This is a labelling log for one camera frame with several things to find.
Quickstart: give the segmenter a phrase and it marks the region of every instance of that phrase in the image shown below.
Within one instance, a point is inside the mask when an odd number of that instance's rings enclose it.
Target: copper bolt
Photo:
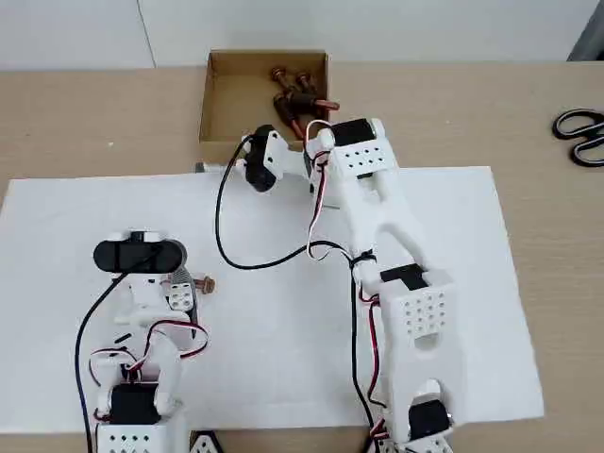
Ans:
[[[216,282],[210,277],[203,277],[201,280],[196,278],[194,282],[195,288],[201,291],[201,294],[212,294],[214,292],[214,288],[216,287]]]
[[[317,107],[322,107],[323,109],[327,109],[327,110],[339,110],[340,109],[340,103],[333,102],[333,101],[326,101],[325,99],[317,99],[316,101],[314,101],[314,105]]]
[[[303,92],[309,92],[310,94],[317,94],[316,89],[310,83],[309,73],[298,73],[295,76],[295,82],[302,87]]]
[[[292,128],[295,136],[299,140],[304,140],[304,132],[302,132],[302,127],[300,127],[300,124],[296,120],[292,121],[292,123],[290,124],[290,127]]]
[[[275,110],[277,111],[281,121],[292,128],[295,136],[299,140],[303,140],[304,132],[302,132],[302,128],[298,123],[298,116],[292,111],[290,103],[285,94],[281,92],[276,94],[275,97],[273,97],[273,105],[275,106]]]
[[[286,92],[290,92],[292,90],[295,90],[295,86],[294,85],[290,85],[287,81],[286,78],[286,72],[285,72],[285,68],[273,68],[273,70],[271,71],[271,78],[278,83],[279,85],[281,85],[281,88],[283,88],[283,90],[285,90]]]

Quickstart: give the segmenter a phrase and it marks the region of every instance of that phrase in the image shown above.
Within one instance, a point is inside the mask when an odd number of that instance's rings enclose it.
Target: screw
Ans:
[[[302,87],[303,92],[308,92],[310,94],[317,94],[317,90],[310,83],[310,74],[309,73],[298,73],[295,76],[295,82]]]
[[[281,85],[281,88],[283,88],[283,90],[285,90],[286,92],[296,91],[295,86],[290,85],[288,83],[285,75],[286,75],[285,68],[276,67],[276,68],[273,68],[273,70],[271,71],[271,78],[276,83]]]
[[[198,288],[201,291],[201,294],[212,294],[214,292],[214,288],[216,287],[216,281],[214,281],[211,277],[203,277],[203,279],[195,279],[195,288]]]

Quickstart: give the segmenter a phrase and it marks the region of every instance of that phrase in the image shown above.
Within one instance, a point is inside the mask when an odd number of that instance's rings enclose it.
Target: white robotic arm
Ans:
[[[317,196],[320,171],[327,172],[329,204],[341,208],[350,229],[348,252],[354,277],[378,294],[386,337],[383,418],[394,446],[420,452],[449,450],[444,436],[464,411],[464,356],[457,332],[455,284],[441,269],[411,212],[398,164],[380,120],[332,125],[291,151],[271,126],[262,126],[238,162],[260,192],[284,174],[306,177]],[[320,171],[315,165],[321,159]],[[376,254],[378,234],[389,232],[413,263],[384,269]]]

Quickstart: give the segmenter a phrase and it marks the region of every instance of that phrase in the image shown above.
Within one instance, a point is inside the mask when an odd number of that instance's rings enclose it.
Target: black wire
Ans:
[[[299,248],[297,248],[295,251],[290,253],[289,255],[286,255],[285,257],[280,258],[278,260],[272,260],[272,261],[268,261],[268,262],[261,263],[261,264],[239,264],[239,263],[231,260],[227,256],[227,253],[225,252],[225,249],[223,248],[222,241],[220,239],[220,208],[222,207],[223,192],[225,191],[225,185],[227,184],[228,175],[230,174],[231,169],[235,165],[235,162],[237,160],[237,157],[239,156],[239,153],[241,153],[243,146],[247,142],[253,140],[253,138],[254,138],[253,135],[248,135],[247,137],[245,137],[237,145],[237,148],[235,149],[235,153],[233,154],[233,157],[228,162],[228,165],[226,166],[226,169],[225,169],[225,173],[223,174],[223,178],[220,181],[220,186],[218,187],[218,194],[216,195],[216,212],[215,212],[215,216],[214,216],[214,234],[215,234],[215,238],[216,238],[216,245],[218,246],[218,251],[220,252],[220,255],[223,257],[223,259],[226,261],[226,263],[228,263],[230,266],[232,266],[236,269],[244,270],[244,271],[266,269],[268,267],[278,266],[285,261],[291,260],[292,258],[296,257],[297,255],[299,255],[300,253],[302,253],[306,250],[306,246],[302,245]],[[339,245],[337,243],[333,243],[332,241],[312,241],[310,243],[310,247],[315,247],[318,245],[327,245],[327,246],[334,247],[336,249],[344,251],[344,248],[341,245]],[[355,281],[354,276],[352,275],[352,269],[354,268],[353,264],[356,264],[356,262],[359,262],[359,260],[351,260],[346,255],[344,255],[344,257],[348,260],[348,264],[351,266],[351,269],[350,269],[351,270],[351,273],[350,273],[350,300],[351,300],[351,318],[352,318],[352,326],[351,326],[352,346],[351,346],[350,352],[351,352],[351,365],[352,365],[352,383],[355,387],[355,391],[357,392],[357,396],[359,397],[359,401],[362,404],[363,410],[365,411],[365,416],[367,418],[367,422],[369,423],[369,428],[372,428],[374,425],[374,417],[371,414],[369,405],[367,404],[367,401],[365,400],[365,396],[359,385],[359,377],[358,377],[358,369],[357,369],[358,368],[358,364],[357,364],[357,336],[358,336],[357,335],[358,334],[358,329],[357,329],[357,321],[358,321],[357,320],[357,283]],[[376,447],[376,452],[379,453],[378,440],[374,439],[373,442]]]
[[[233,154],[233,157],[228,162],[228,165],[226,166],[225,174],[223,175],[223,178],[220,181],[220,186],[218,187],[218,194],[216,195],[216,212],[214,215],[214,235],[216,238],[216,245],[218,246],[218,251],[220,252],[220,256],[223,257],[223,259],[226,261],[227,264],[229,264],[230,266],[232,266],[236,269],[240,269],[242,271],[255,271],[258,269],[266,269],[269,267],[279,266],[280,264],[284,263],[285,261],[289,261],[292,258],[295,258],[296,256],[298,256],[299,254],[301,254],[302,252],[304,252],[306,250],[306,246],[301,245],[299,248],[295,249],[289,255],[286,255],[285,257],[280,258],[278,260],[272,260],[272,261],[264,262],[261,264],[239,264],[238,262],[235,262],[231,258],[229,258],[227,256],[227,252],[225,252],[225,249],[223,248],[223,242],[220,238],[220,209],[223,204],[223,192],[225,191],[225,185],[227,184],[228,175],[230,174],[230,171],[232,170],[233,166],[235,165],[235,162],[237,160],[237,157],[239,156],[239,153],[241,153],[243,146],[247,142],[252,140],[253,138],[254,138],[253,135],[248,135],[247,137],[245,137],[242,140],[242,142],[237,145],[237,149],[235,149],[235,154]],[[320,245],[326,245],[329,247],[337,248],[339,250],[344,250],[344,248],[341,245],[339,245],[337,243],[333,243],[332,241],[312,241],[310,243],[310,247],[315,247],[315,246],[320,246]]]
[[[107,298],[107,296],[115,289],[120,282],[126,278],[128,273],[121,274],[119,277],[115,278],[109,287],[96,299],[96,302],[92,304],[89,308],[86,316],[82,320],[82,324],[79,326],[79,330],[77,331],[77,337],[75,337],[75,383],[77,385],[77,394],[79,395],[79,404],[82,408],[82,415],[84,417],[84,429],[86,430],[86,445],[88,446],[88,453],[93,453],[92,449],[92,434],[91,434],[91,424],[88,420],[88,409],[86,407],[86,395],[84,395],[84,389],[82,388],[82,376],[79,371],[79,350],[82,343],[82,335],[84,334],[84,329],[86,325],[91,319],[92,314],[98,309],[98,306]]]
[[[365,395],[361,390],[361,386],[359,385],[359,377],[358,377],[358,365],[357,365],[357,282],[355,281],[354,275],[352,274],[352,269],[350,272],[350,314],[352,318],[352,326],[351,326],[351,337],[352,337],[352,346],[351,346],[351,362],[352,362],[352,384],[355,387],[355,391],[357,392],[357,396],[359,397],[359,401],[362,404],[362,408],[365,411],[365,417],[367,417],[367,421],[369,422],[369,428],[371,429],[374,425],[374,417],[371,414],[371,409],[369,409],[369,404],[365,400]],[[374,439],[374,446],[376,447],[376,452],[379,453],[379,442],[377,439]]]

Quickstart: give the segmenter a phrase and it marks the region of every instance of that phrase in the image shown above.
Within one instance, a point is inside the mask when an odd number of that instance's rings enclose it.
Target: white paper sheet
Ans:
[[[185,362],[181,385],[192,428],[364,425],[350,379],[347,266],[333,254],[321,263],[303,255],[263,271],[230,268],[213,238],[218,181],[205,174],[11,182],[0,216],[0,431],[82,430],[76,331],[109,285],[92,251],[108,233],[128,228],[168,231],[187,247],[188,268],[217,282],[200,308],[210,348]],[[469,370],[465,421],[543,415],[490,170],[405,169],[401,181],[459,285]],[[283,256],[305,241],[309,218],[303,181],[282,181],[260,195],[233,177],[223,205],[226,251],[242,263]],[[325,211],[317,236],[345,242],[336,210]],[[119,295],[93,318],[82,357],[108,340]],[[364,310],[361,318],[360,379],[366,386],[372,361]],[[93,407],[94,387],[85,370],[83,376]]]

